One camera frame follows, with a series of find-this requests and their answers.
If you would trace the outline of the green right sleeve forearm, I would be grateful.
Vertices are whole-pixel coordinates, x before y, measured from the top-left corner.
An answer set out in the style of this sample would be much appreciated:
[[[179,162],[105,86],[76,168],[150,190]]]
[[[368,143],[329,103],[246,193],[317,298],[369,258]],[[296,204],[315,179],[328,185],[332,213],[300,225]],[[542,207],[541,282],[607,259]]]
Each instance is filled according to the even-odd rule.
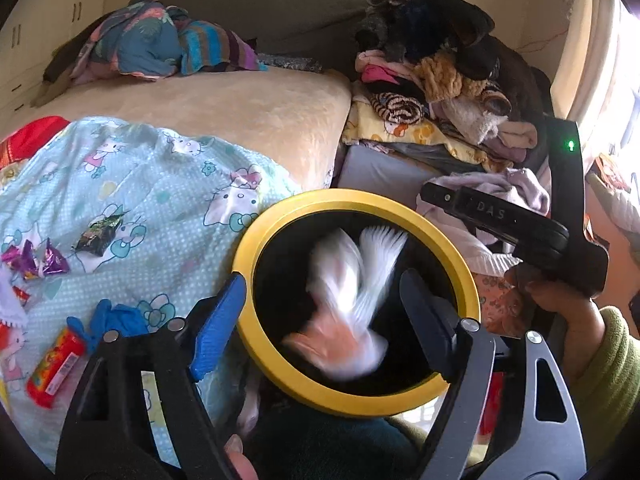
[[[639,402],[639,341],[616,307],[600,313],[602,344],[570,387],[590,466],[612,450]]]

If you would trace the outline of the right hand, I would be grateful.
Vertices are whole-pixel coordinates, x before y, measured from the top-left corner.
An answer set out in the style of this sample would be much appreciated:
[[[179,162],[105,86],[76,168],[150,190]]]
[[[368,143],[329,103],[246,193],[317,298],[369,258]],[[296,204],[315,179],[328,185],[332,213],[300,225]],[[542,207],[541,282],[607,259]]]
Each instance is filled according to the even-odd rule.
[[[571,386],[585,373],[605,335],[605,322],[597,305],[579,290],[560,281],[530,281],[526,292],[544,310],[566,322],[562,371]]]

